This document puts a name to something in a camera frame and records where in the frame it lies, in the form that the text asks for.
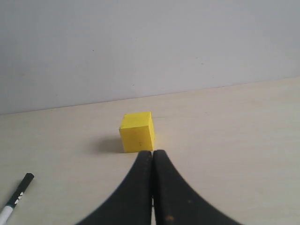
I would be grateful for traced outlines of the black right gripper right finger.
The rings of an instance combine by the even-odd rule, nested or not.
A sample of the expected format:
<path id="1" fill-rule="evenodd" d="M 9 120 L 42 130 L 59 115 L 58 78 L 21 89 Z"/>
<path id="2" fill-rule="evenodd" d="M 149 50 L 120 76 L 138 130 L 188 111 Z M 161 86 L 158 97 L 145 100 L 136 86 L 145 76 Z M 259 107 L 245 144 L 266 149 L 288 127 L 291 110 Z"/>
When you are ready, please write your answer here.
<path id="1" fill-rule="evenodd" d="M 199 196 L 166 151 L 153 152 L 153 199 L 157 225 L 239 225 Z"/>

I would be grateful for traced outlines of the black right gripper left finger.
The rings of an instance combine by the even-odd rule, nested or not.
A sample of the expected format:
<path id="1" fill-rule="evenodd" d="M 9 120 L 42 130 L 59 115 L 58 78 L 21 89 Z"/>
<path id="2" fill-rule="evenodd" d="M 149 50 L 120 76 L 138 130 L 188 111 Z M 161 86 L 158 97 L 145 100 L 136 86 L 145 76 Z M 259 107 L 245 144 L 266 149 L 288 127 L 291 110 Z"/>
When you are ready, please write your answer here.
<path id="1" fill-rule="evenodd" d="M 117 189 L 79 225 L 150 225 L 152 153 L 138 153 Z"/>

